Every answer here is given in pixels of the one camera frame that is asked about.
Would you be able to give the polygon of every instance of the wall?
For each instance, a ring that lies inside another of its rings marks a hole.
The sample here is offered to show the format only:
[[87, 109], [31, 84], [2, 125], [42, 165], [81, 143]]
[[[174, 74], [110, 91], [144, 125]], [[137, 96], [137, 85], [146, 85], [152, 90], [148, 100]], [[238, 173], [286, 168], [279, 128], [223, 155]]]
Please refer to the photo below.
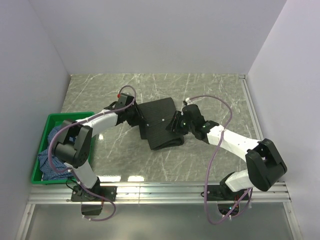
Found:
[[0, 0], [0, 236], [14, 239], [48, 114], [69, 83], [57, 51], [26, 0]]
[[29, 0], [71, 74], [248, 73], [286, 0]]
[[276, 143], [306, 240], [320, 228], [320, 2], [289, 0], [249, 74], [265, 137]]

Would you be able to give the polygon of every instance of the blue cloth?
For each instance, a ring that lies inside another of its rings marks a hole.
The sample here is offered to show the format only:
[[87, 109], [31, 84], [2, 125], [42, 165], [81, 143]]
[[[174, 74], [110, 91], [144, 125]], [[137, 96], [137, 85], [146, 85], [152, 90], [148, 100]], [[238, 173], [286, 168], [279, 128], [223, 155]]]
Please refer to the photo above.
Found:
[[[59, 130], [60, 130], [60, 126], [56, 126], [49, 133], [49, 135], [47, 137], [48, 147], [49, 147], [51, 140], [54, 138], [54, 136], [57, 134], [57, 132]], [[42, 177], [43, 181], [61, 180], [61, 179], [67, 179], [68, 177], [72, 177], [72, 174], [68, 171], [65, 171], [63, 173], [57, 173], [57, 172], [53, 171], [53, 169], [49, 165], [48, 149], [46, 149], [38, 154], [38, 161], [40, 163], [40, 170], [43, 172], [43, 177]], [[53, 162], [53, 165], [58, 170], [63, 170], [66, 168], [66, 165], [64, 165], [62, 162], [60, 162], [56, 156], [52, 155], [52, 162]]]

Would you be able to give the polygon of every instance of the tabletop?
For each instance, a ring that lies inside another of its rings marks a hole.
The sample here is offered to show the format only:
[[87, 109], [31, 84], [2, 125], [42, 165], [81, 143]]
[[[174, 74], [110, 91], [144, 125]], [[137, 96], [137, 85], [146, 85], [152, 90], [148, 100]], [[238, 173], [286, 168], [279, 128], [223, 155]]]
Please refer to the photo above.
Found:
[[[227, 128], [257, 138], [237, 74], [73, 74], [62, 112], [100, 112], [117, 100], [119, 89], [127, 84], [136, 89], [138, 104], [171, 97], [177, 110], [181, 110], [183, 100], [188, 97], [203, 94], [220, 97], [233, 111]], [[224, 124], [230, 116], [227, 107], [218, 100], [202, 98], [193, 103], [206, 120]], [[130, 127], [125, 122], [96, 137], [91, 167], [102, 182], [204, 181], [214, 149], [215, 146], [197, 140], [190, 133], [184, 136], [181, 146], [150, 150], [148, 142], [140, 138], [139, 127]], [[209, 180], [220, 181], [231, 172], [245, 169], [243, 160], [220, 149]]]

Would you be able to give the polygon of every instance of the folded black cloth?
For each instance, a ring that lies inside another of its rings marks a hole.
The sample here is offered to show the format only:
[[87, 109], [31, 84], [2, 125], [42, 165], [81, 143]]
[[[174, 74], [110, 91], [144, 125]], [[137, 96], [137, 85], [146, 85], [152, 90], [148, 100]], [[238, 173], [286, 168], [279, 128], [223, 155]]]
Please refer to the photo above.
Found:
[[176, 106], [171, 97], [139, 104], [145, 123], [139, 125], [141, 139], [147, 139], [151, 150], [184, 144], [184, 136], [166, 131]]

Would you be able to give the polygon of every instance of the metal frame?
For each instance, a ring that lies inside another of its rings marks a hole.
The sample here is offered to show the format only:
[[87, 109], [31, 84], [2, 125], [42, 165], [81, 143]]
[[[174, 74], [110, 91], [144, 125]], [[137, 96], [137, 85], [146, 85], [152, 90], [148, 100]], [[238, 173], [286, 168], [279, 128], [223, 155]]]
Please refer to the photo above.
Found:
[[[263, 139], [262, 130], [249, 93], [246, 75], [238, 76], [258, 140]], [[204, 190], [203, 182], [113, 182], [101, 183], [102, 186], [117, 186], [116, 204], [202, 204], [200, 193]], [[71, 202], [72, 191], [64, 185], [33, 185], [18, 229], [16, 240], [26, 238], [36, 204], [81, 204]], [[252, 194], [253, 203], [283, 203], [288, 223], [294, 240], [302, 240], [301, 230], [295, 216], [291, 198], [285, 182], [277, 182], [267, 192], [256, 188]], [[211, 201], [210, 204], [233, 203], [233, 201]]]

